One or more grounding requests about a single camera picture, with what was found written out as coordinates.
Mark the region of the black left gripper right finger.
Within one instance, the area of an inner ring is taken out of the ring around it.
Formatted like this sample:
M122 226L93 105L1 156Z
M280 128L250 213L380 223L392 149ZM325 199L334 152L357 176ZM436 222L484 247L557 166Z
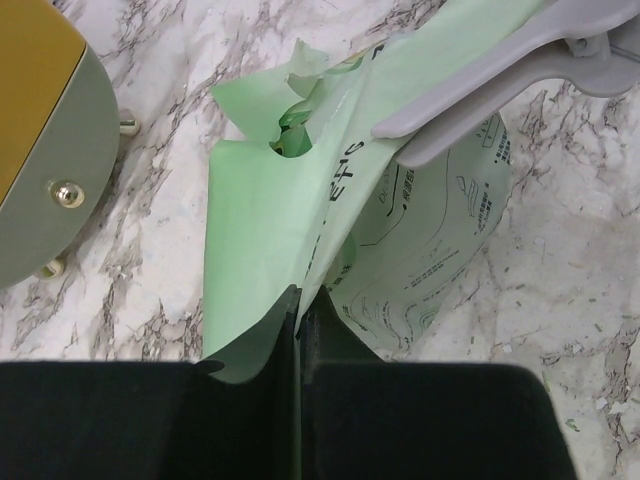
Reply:
M566 479L542 383L520 366L386 362L326 291L301 325L305 479Z

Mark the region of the grey plastic bag clip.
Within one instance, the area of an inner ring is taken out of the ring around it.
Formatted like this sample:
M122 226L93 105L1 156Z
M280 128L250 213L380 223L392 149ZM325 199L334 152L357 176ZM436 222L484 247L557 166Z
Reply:
M639 4L552 1L521 28L455 74L377 123L377 139L408 139L398 164L431 163L531 85L571 82L595 98L639 81Z

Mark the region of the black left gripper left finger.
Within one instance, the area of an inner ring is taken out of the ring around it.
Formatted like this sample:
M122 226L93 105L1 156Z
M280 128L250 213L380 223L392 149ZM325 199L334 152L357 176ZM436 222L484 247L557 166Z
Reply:
M2 477L298 478L299 299L197 363L3 363Z

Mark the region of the green cat litter bag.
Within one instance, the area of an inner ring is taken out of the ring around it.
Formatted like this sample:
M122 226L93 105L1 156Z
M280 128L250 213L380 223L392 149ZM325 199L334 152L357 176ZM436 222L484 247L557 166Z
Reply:
M203 352L255 325L284 290L307 310L326 288L375 349L410 348L501 220L509 138L485 115L421 168L416 139L372 127L488 51L537 1L449 1L418 30L337 64L304 42L278 67L215 86L243 134L209 166Z

